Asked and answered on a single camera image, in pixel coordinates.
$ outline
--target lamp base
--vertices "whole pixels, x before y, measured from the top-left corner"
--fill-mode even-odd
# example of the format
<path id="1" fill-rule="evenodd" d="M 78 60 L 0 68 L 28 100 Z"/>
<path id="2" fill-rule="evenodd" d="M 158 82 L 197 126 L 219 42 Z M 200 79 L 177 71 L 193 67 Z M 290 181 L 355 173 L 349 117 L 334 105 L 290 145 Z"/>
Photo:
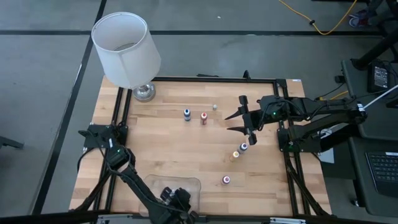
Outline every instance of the lamp base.
<path id="1" fill-rule="evenodd" d="M 138 101 L 148 102 L 156 95 L 155 85 L 152 82 L 149 82 L 133 89 L 132 94 Z"/>

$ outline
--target white cable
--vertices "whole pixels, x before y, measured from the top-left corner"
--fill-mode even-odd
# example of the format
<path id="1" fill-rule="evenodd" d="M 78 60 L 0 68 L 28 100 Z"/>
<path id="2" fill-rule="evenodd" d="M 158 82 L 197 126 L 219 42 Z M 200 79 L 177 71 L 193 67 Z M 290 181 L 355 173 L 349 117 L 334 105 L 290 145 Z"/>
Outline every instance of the white cable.
<path id="1" fill-rule="evenodd" d="M 372 103 L 376 102 L 377 100 L 379 100 L 380 98 L 382 98 L 383 96 L 387 95 L 389 92 L 391 92 L 392 90 L 395 90 L 398 87 L 398 85 L 392 87 L 389 91 L 383 93 L 382 95 L 380 95 L 379 97 L 377 97 L 376 99 L 372 100 L 370 103 L 368 103 L 366 106 L 364 106 L 363 108 L 366 109 L 368 106 L 372 105 Z"/>

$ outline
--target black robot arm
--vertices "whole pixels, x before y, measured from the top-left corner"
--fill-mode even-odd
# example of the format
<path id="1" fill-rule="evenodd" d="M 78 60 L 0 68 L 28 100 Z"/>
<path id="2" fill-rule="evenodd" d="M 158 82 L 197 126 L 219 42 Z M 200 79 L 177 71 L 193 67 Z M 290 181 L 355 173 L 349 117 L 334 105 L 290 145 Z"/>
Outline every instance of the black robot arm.
<path id="1" fill-rule="evenodd" d="M 299 145 L 309 138 L 315 138 L 322 129 L 329 128 L 340 123 L 360 124 L 367 118 L 367 114 L 361 103 L 351 105 L 352 101 L 342 100 L 311 100 L 302 97 L 263 96 L 257 103 L 260 109 L 255 111 L 248 110 L 248 99 L 240 96 L 241 106 L 235 114 L 227 117 L 231 119 L 242 115 L 244 126 L 228 128 L 229 130 L 240 131 L 249 136 L 250 145 L 257 143 L 255 131 L 262 131 L 265 124 L 276 123 L 287 119 L 293 121 L 310 121 L 315 115 L 329 114 L 322 119 L 306 125 L 293 125 L 288 129 L 278 129 L 280 147 L 288 151 L 302 151 Z"/>
<path id="2" fill-rule="evenodd" d="M 134 154 L 130 149 L 119 143 L 120 138 L 116 137 L 121 136 L 119 128 L 108 126 L 104 130 L 105 131 L 102 133 L 93 133 L 92 131 L 89 131 L 89 129 L 87 131 L 80 131 L 81 134 L 89 138 L 89 141 L 97 142 L 97 145 L 99 145 L 98 139 L 101 140 L 101 143 L 109 143 L 109 151 L 106 156 L 106 165 L 108 170 L 82 205 L 71 212 L 88 210 L 90 205 L 93 203 L 94 198 L 99 194 L 100 189 L 102 189 L 106 183 L 110 174 L 116 174 L 130 187 L 142 204 L 144 204 L 148 209 L 148 216 L 151 223 L 193 224 L 198 218 L 198 215 L 194 211 L 188 213 L 191 209 L 189 204 L 191 195 L 183 188 L 172 190 L 169 187 L 166 187 L 163 189 L 160 198 L 157 198 L 139 177 L 135 168 L 136 157 Z M 127 164 L 127 167 L 122 172 L 118 172 L 117 170 L 125 164 Z"/>

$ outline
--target yellow cable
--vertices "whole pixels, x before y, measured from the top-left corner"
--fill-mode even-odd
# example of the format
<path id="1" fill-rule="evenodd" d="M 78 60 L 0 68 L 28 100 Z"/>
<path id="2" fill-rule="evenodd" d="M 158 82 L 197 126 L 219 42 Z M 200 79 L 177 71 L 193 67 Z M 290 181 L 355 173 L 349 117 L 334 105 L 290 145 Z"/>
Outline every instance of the yellow cable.
<path id="1" fill-rule="evenodd" d="M 348 93 L 348 91 L 344 91 L 344 92 L 339 93 L 339 94 L 337 94 L 336 96 L 334 96 L 334 97 L 332 97 L 332 98 L 330 98 L 330 99 L 331 99 L 331 100 L 334 100 L 334 99 L 336 99 L 337 97 L 342 96 L 342 95 L 347 94 L 347 93 Z"/>
<path id="2" fill-rule="evenodd" d="M 308 16 L 306 16 L 306 15 L 300 13 L 300 12 L 297 12 L 296 10 L 294 10 L 293 8 L 291 8 L 288 4 L 284 3 L 282 0 L 279 0 L 279 1 L 280 1 L 280 3 L 282 3 L 282 4 L 284 4 L 286 7 L 288 7 L 291 11 L 294 11 L 294 13 L 296 13 L 296 14 L 298 14 L 298 15 L 300 15 L 300 16 L 306 18 L 306 19 L 308 19 L 310 22 L 312 21 L 312 19 L 310 19 Z M 352 10 L 352 8 L 354 7 L 356 1 L 357 1 L 357 0 L 355 0 L 355 1 L 353 2 L 353 4 L 352 4 L 351 7 L 348 9 L 348 11 L 346 12 L 346 14 L 340 19 L 340 21 L 339 21 L 339 22 L 334 26 L 334 28 L 333 28 L 332 30 L 330 30 L 329 32 L 322 33 L 322 32 L 318 29 L 317 25 L 315 25 L 315 23 L 313 23 L 312 25 L 313 25 L 314 28 L 318 31 L 318 33 L 321 34 L 321 35 L 329 35 L 329 34 L 331 34 L 331 33 L 332 33 L 333 31 L 335 31 L 335 29 L 341 24 L 341 22 L 343 22 L 343 20 L 347 17 L 348 13 L 349 13 L 349 12 Z"/>

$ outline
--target keyboard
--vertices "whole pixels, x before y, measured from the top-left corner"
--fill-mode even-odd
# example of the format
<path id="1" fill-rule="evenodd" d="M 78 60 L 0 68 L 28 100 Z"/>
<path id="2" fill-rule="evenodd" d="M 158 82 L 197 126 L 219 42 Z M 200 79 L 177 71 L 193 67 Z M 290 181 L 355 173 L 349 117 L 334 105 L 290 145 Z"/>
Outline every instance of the keyboard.
<path id="1" fill-rule="evenodd" d="M 367 152 L 366 159 L 377 192 L 398 197 L 398 152 Z"/>

